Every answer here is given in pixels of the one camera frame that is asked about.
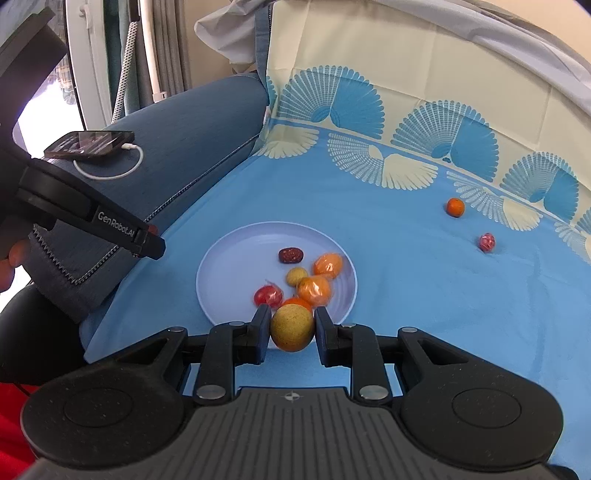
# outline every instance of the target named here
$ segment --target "yellow fruit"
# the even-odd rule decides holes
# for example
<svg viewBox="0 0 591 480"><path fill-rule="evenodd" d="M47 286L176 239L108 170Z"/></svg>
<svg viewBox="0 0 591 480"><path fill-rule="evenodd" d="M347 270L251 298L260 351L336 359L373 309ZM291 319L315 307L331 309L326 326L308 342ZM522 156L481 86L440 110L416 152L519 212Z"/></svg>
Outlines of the yellow fruit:
<svg viewBox="0 0 591 480"><path fill-rule="evenodd" d="M285 276L285 281L290 287L297 287L297 284L300 282L302 278L306 278L308 276L308 272L305 268L302 267L294 267Z"/></svg>
<svg viewBox="0 0 591 480"><path fill-rule="evenodd" d="M314 319L307 308L294 303L279 308L271 319L271 338L284 352L306 348L314 336Z"/></svg>

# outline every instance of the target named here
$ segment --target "phone screen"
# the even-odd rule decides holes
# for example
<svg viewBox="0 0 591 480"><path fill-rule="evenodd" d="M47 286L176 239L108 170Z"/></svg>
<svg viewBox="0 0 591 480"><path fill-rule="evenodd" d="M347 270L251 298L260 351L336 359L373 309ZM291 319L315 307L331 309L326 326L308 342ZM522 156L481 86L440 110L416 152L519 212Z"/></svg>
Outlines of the phone screen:
<svg viewBox="0 0 591 480"><path fill-rule="evenodd" d="M46 157L101 157L133 140L133 133L119 131L70 132L45 150Z"/></svg>

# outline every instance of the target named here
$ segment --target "orange fruit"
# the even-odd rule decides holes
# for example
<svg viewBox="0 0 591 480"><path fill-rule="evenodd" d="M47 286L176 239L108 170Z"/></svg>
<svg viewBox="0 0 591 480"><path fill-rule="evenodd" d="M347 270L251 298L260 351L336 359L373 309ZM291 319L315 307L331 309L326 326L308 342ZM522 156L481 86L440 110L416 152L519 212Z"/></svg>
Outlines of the orange fruit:
<svg viewBox="0 0 591 480"><path fill-rule="evenodd" d="M300 280L297 286L299 298L304 299L313 307L326 306L332 296L330 282L323 275L313 275Z"/></svg>
<svg viewBox="0 0 591 480"><path fill-rule="evenodd" d="M283 304L281 304L281 306L283 307L283 305L301 305L302 307L307 308L310 313L312 312L312 305L310 305L308 302L306 302L305 300L299 298L299 297L292 297L290 299L287 299L285 302L283 302Z"/></svg>
<svg viewBox="0 0 591 480"><path fill-rule="evenodd" d="M324 254L314 262L314 275L328 275L336 278L343 269L343 258L339 254Z"/></svg>
<svg viewBox="0 0 591 480"><path fill-rule="evenodd" d="M446 206L446 212L450 214L452 217L461 217L464 215L464 210L466 206L464 202L457 198L449 199Z"/></svg>

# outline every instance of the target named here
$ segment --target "human hand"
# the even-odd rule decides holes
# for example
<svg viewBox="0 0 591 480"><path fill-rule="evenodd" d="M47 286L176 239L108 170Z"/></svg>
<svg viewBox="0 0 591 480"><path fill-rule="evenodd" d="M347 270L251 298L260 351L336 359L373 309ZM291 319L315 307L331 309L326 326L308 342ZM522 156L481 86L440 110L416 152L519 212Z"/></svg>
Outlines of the human hand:
<svg viewBox="0 0 591 480"><path fill-rule="evenodd" d="M20 267L31 249L28 239L15 243L8 258L0 260L0 292L7 291L14 280L14 269Z"/></svg>

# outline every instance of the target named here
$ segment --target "curtain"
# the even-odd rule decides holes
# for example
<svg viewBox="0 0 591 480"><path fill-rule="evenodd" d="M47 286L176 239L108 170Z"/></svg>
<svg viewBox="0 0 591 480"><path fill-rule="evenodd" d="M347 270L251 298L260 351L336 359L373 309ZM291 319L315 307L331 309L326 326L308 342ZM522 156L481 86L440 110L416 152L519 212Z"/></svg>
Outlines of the curtain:
<svg viewBox="0 0 591 480"><path fill-rule="evenodd" d="M173 96L185 90L178 43L178 9L174 0L152 1L160 88Z"/></svg>
<svg viewBox="0 0 591 480"><path fill-rule="evenodd" d="M187 46L187 29L184 27L184 0L175 0L175 6L177 11L178 49L180 52L181 72L183 74L183 86L185 90L189 90L192 88L193 83L191 81L191 64Z"/></svg>
<svg viewBox="0 0 591 480"><path fill-rule="evenodd" d="M105 39L109 65L109 91L111 104L115 105L121 63L129 28L128 0L103 0L105 13ZM125 115L154 103L152 100L148 62L145 55L141 25L135 42L134 61L129 69L129 80L125 91Z"/></svg>

